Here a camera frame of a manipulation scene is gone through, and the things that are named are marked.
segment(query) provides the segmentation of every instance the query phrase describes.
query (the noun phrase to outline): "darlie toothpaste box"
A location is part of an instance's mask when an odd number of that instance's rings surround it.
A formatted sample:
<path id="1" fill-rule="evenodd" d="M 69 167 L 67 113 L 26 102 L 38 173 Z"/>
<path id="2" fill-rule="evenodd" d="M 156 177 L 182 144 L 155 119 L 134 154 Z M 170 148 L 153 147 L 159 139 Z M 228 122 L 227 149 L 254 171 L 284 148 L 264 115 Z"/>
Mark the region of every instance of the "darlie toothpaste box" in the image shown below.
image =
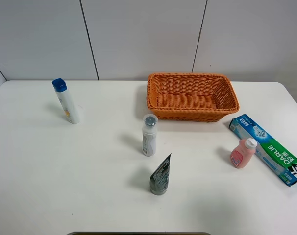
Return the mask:
<path id="1" fill-rule="evenodd" d="M 270 134 L 243 114 L 234 118 L 229 128 L 240 138 L 254 138 L 258 142 L 256 155 L 288 186 L 297 182 L 297 158 Z"/>

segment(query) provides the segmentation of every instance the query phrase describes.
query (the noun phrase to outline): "baby powder bottle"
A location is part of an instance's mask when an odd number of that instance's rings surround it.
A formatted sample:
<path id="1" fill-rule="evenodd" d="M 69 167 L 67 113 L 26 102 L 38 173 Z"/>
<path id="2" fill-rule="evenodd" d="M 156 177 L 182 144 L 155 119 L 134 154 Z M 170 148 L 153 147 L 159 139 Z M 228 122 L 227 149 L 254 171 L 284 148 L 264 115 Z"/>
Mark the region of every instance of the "baby powder bottle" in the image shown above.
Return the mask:
<path id="1" fill-rule="evenodd" d="M 249 138 L 246 140 L 240 140 L 239 145 L 231 152 L 231 163 L 235 168 L 243 168 L 250 161 L 251 157 L 255 153 L 257 147 L 257 141 Z"/>
<path id="2" fill-rule="evenodd" d="M 142 151 L 145 156 L 153 156 L 156 152 L 157 116 L 147 114 L 143 118 L 143 143 Z"/>

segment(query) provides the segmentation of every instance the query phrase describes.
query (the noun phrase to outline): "gray tube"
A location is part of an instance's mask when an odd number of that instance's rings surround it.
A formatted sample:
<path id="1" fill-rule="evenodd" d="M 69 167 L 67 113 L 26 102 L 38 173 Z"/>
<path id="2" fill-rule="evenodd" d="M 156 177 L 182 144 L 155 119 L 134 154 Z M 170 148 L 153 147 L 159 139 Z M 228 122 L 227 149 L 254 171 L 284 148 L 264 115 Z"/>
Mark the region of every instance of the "gray tube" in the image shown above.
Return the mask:
<path id="1" fill-rule="evenodd" d="M 159 165 L 156 171 L 149 178 L 150 190 L 155 195 L 162 195 L 167 191 L 169 182 L 170 155 L 161 163 L 161 165 Z"/>

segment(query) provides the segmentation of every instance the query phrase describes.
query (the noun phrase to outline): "blue bottle cap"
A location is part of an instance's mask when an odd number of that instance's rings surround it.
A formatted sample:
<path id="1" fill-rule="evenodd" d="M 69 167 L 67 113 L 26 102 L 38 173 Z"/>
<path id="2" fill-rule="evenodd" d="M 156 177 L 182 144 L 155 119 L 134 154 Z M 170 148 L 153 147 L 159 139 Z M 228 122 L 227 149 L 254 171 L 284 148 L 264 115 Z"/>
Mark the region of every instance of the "blue bottle cap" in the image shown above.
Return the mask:
<path id="1" fill-rule="evenodd" d="M 57 92 L 63 92 L 67 89 L 65 81 L 61 78 L 55 79 L 51 83 Z"/>

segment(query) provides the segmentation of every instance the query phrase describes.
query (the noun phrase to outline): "basket rim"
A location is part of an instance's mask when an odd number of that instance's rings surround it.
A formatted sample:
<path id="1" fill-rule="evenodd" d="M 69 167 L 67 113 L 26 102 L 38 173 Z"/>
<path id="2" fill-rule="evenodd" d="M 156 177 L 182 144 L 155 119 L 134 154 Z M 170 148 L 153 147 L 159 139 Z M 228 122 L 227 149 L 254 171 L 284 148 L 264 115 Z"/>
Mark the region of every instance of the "basket rim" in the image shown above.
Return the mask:
<path id="1" fill-rule="evenodd" d="M 215 77 L 221 77 L 222 79 L 226 80 L 227 81 L 227 85 L 228 85 L 228 88 L 229 90 L 232 92 L 233 94 L 233 97 L 234 97 L 234 101 L 235 101 L 235 107 L 233 108 L 229 108 L 229 109 L 215 109 L 215 108 L 180 108 L 180 109 L 177 109 L 177 108 L 173 108 L 173 107 L 155 107 L 151 104 L 151 100 L 150 100 L 150 84 L 151 84 L 151 81 L 152 79 L 155 77 L 155 76 L 158 76 L 158 75 L 172 75 L 172 76 L 179 76 L 179 75 L 190 75 L 191 76 L 191 79 L 194 79 L 194 78 L 197 78 L 199 76 L 215 76 Z M 199 111 L 217 111 L 217 112 L 220 112 L 221 114 L 231 114 L 231 113 L 235 113 L 237 111 L 239 111 L 240 109 L 240 106 L 239 106 L 239 102 L 238 102 L 238 99 L 237 99 L 237 96 L 233 90 L 233 87 L 231 85 L 231 82 L 230 80 L 224 76 L 223 74 L 219 74 L 219 73 L 171 73 L 171 72 L 160 72 L 160 73 L 152 73 L 149 78 L 148 78 L 148 85 L 147 85 L 147 106 L 149 109 L 151 109 L 152 111 L 195 111 L 196 113 L 198 113 Z"/>

